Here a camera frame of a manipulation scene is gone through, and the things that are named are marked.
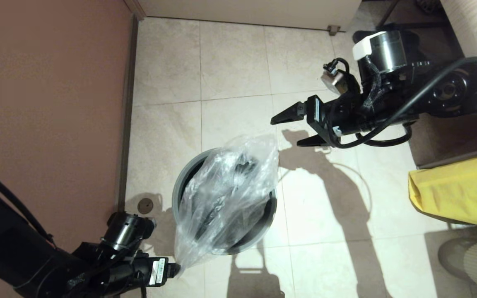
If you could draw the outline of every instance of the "beige floor tile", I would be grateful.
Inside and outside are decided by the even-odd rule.
[[[369,240],[290,247],[297,297],[385,298]]]
[[[201,153],[200,102],[135,107],[132,114],[126,209],[137,198],[161,197],[172,206],[172,189],[184,166]]]
[[[324,90],[323,64],[334,57],[328,32],[265,27],[273,94]]]
[[[391,126],[375,139],[392,139],[404,134],[402,126]],[[407,190],[408,172],[415,170],[407,143],[395,147],[356,147],[360,173],[371,191],[373,208],[370,225],[378,238],[424,234],[446,230],[444,222],[420,214],[412,206]]]
[[[134,106],[200,100],[198,21],[148,17],[140,22]]]
[[[392,297],[437,297],[422,235],[376,239],[373,243]]]
[[[202,100],[270,94],[262,26],[201,22]]]
[[[241,135],[275,134],[270,125],[271,96],[250,96],[202,102],[203,150],[221,147]]]
[[[313,94],[274,95],[274,108],[282,111]],[[334,95],[323,91],[318,96],[327,101]],[[360,193],[356,151],[296,147],[299,139],[314,134],[306,121],[280,124],[277,130],[290,245],[369,239],[369,202]]]
[[[288,247],[253,248],[206,263],[207,298],[293,298]]]

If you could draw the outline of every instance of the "white cap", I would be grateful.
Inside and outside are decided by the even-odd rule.
[[[364,37],[364,39],[358,41],[356,45],[352,47],[352,58],[354,58],[355,61],[358,61],[367,55],[371,55],[372,49],[371,49],[371,42],[369,40],[375,36],[379,36],[384,33],[386,32],[381,31],[376,34],[366,36]]]

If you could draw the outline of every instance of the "floor drain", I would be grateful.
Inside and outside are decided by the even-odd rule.
[[[154,207],[154,203],[152,202],[151,199],[149,198],[142,198],[140,202],[137,204],[137,210],[141,214],[147,214],[152,211],[152,208]]]

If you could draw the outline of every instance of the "tile floor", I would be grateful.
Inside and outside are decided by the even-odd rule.
[[[437,297],[424,234],[447,225],[407,198],[407,172],[415,169],[409,146],[297,148],[312,134],[305,121],[270,126],[308,96],[334,99],[319,79],[322,65],[349,60],[352,32],[371,28],[365,5],[334,37],[181,19],[140,23],[126,209],[136,213],[142,197],[155,202],[158,228],[147,252],[173,255],[172,189],[191,158],[246,133],[276,134],[280,149],[278,208],[263,241],[189,268],[148,289],[151,297]],[[391,127],[382,136],[402,133]]]

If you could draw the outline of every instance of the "brown wall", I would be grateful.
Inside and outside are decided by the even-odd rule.
[[[123,0],[0,0],[0,180],[68,251],[116,201],[130,17]]]

